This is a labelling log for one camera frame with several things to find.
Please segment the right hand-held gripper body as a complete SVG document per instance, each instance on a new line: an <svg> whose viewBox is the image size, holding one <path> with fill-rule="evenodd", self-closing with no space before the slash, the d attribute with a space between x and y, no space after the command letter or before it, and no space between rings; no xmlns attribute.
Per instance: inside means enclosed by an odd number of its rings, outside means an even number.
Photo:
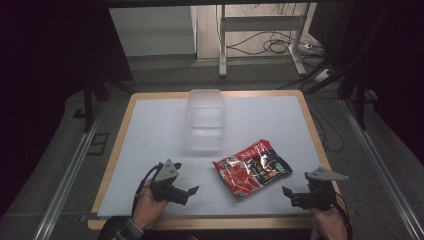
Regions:
<svg viewBox="0 0 424 240"><path fill-rule="evenodd" d="M324 211L329 210L336 202L333 181L346 181L349 179L348 176L323 167L318 167L311 172L306 172L305 178L308 180L310 195L307 207Z"/></svg>

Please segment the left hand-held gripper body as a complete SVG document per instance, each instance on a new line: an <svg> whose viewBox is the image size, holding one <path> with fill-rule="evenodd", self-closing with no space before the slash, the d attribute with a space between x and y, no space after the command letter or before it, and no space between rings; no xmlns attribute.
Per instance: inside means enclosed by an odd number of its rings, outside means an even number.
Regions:
<svg viewBox="0 0 424 240"><path fill-rule="evenodd" d="M181 163L173 163L170 159L165 163L159 163L159 169L150 183L150 189L156 201L174 202L174 198L179 196L176 194L173 182L179 176L178 170L181 166Z"/></svg>

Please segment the person's left hand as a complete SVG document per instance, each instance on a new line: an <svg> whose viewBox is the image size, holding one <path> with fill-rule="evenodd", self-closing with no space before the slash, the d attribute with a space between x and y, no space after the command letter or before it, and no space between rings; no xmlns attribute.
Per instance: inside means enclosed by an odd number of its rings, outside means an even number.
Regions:
<svg viewBox="0 0 424 240"><path fill-rule="evenodd" d="M148 179L142 187L139 200L132 215L133 223L144 230L160 218L168 201L156 201L150 189L151 180Z"/></svg>

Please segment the person's right hand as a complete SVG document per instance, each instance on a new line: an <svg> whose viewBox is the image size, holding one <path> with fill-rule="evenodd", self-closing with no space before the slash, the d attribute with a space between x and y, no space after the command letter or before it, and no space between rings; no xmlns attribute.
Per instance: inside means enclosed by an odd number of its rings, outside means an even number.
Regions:
<svg viewBox="0 0 424 240"><path fill-rule="evenodd" d="M312 208L311 212L318 231L326 240L348 240L344 219L336 208L328 211Z"/></svg>

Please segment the wooden table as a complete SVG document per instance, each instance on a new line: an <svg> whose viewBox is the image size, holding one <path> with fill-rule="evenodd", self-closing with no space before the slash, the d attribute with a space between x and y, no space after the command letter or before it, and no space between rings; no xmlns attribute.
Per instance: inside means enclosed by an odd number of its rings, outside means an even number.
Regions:
<svg viewBox="0 0 424 240"><path fill-rule="evenodd" d="M315 124L307 106L304 95L298 90L265 90L265 91L225 91L222 94L224 100L227 98L243 97L282 97L295 96L299 103L311 133L311 137L320 161L320 166L328 167L329 162L319 139ZM103 198L107 192L122 144L127 132L136 102L138 100L161 100L161 99L184 99L187 103L188 95L185 92L163 92L163 93L137 93L131 96L128 103L117 139L115 141L108 165L105 170L99 191L93 205L96 218L89 220L88 226L92 230L101 229L108 217L98 215ZM310 229L313 226L312 216L309 211L306 215L283 214L266 216L166 216L165 214L154 224L156 230L229 230L229 229Z"/></svg>

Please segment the red and black snack packet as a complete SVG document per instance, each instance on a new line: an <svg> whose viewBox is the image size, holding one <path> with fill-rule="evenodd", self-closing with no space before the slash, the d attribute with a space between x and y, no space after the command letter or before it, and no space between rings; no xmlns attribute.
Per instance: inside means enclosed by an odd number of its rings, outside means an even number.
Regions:
<svg viewBox="0 0 424 240"><path fill-rule="evenodd" d="M230 193L243 198L293 172L269 141L261 139L246 149L213 163Z"/></svg>

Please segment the white table mat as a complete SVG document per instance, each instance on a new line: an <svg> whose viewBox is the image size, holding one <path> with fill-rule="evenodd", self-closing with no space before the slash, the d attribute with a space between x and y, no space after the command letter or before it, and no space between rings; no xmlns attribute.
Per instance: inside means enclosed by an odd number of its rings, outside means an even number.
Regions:
<svg viewBox="0 0 424 240"><path fill-rule="evenodd" d="M306 215L282 192L308 190L304 174L320 166L317 150L295 96L225 100L224 146L218 152L190 149L185 141L184 99L138 100L119 153L117 166L98 215L128 216L135 192L147 172L168 159L182 164L175 186L197 187L186 205L169 204L166 216ZM235 199L213 164L260 139L270 142L293 172L250 195Z"/></svg>

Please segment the clear plastic storage container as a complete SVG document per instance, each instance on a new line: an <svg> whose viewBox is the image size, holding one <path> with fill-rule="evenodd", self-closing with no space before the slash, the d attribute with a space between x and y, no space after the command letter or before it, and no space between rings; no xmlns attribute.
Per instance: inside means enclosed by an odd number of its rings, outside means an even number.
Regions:
<svg viewBox="0 0 424 240"><path fill-rule="evenodd" d="M219 89L194 89L189 92L184 134L193 151L216 152L223 148L225 101Z"/></svg>

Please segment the black metal stand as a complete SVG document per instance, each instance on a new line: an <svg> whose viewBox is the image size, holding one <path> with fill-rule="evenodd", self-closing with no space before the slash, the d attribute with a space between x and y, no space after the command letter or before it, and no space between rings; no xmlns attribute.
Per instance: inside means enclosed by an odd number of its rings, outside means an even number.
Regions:
<svg viewBox="0 0 424 240"><path fill-rule="evenodd" d="M309 74L303 75L300 81L302 82L299 90L304 94L312 94L322 89L323 87L341 79L342 82L337 90L337 96L340 99L347 99L353 92L356 92L355 103L355 119L362 130L366 129L364 121L364 110L366 100L366 85L365 80L361 76L361 65L357 60L353 60L346 66L336 70L333 74L326 77L324 80L304 90L304 87L315 77L316 73L324 68L329 63L328 59L322 61Z"/></svg>
<svg viewBox="0 0 424 240"><path fill-rule="evenodd" d="M125 84L113 80L111 77L97 72L92 77L87 77L84 80L84 118L85 118L85 132L88 132L90 128L94 125L94 112L93 112L93 103L92 95L100 102L105 102L109 98L109 92L106 88L106 83L113 85L114 87L128 93L129 95L135 94L136 91Z"/></svg>

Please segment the white power strip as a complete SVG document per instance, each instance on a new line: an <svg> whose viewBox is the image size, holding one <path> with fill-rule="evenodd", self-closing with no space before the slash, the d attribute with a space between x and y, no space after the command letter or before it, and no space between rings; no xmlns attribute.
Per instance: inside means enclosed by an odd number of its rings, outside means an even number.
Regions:
<svg viewBox="0 0 424 240"><path fill-rule="evenodd" d="M319 73L315 77L315 81L316 82L321 82L321 81L325 80L327 77L329 77L332 74L333 74L333 71L332 70L330 70L330 69L324 69L321 73Z"/></svg>

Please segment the grey panel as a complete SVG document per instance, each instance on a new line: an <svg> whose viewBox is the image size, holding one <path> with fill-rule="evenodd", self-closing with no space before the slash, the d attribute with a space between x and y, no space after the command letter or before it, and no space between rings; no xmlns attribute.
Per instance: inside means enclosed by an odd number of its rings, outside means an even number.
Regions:
<svg viewBox="0 0 424 240"><path fill-rule="evenodd" d="M196 19L189 6L109 10L127 57L193 54Z"/></svg>

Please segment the aluminium floor rail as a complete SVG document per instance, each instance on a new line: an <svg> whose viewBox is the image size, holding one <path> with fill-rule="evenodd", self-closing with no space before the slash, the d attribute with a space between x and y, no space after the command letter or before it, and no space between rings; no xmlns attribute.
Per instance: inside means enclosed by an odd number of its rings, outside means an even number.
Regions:
<svg viewBox="0 0 424 240"><path fill-rule="evenodd" d="M421 225L415 211L410 205L405 195L401 192L393 176L389 172L380 153L371 140L368 132L364 130L356 120L353 107L347 100L340 100L340 104L345 111L356 135L359 138L373 168L376 171L382 185L384 186L391 202L397 210L412 240L424 240L424 227Z"/></svg>
<svg viewBox="0 0 424 240"><path fill-rule="evenodd" d="M60 213L68 198L68 195L79 173L83 160L87 154L92 139L98 128L99 122L104 112L105 104L99 103L94 110L94 120L89 129L83 134L78 148L74 153L62 179L40 221L40 224L32 240L49 240L56 226Z"/></svg>

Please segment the white metal desk frame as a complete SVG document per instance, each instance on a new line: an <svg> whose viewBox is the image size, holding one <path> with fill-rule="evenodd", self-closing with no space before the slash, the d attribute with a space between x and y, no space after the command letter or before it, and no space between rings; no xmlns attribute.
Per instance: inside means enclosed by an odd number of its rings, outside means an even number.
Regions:
<svg viewBox="0 0 424 240"><path fill-rule="evenodd" d="M227 75L226 34L229 32L252 31L290 31L295 32L294 39L288 44L288 51L300 76L306 75L306 70L298 54L300 39L308 17L310 3L307 3L300 15L268 15L268 16L226 16L226 6L221 6L219 25L220 55L219 76Z"/></svg>

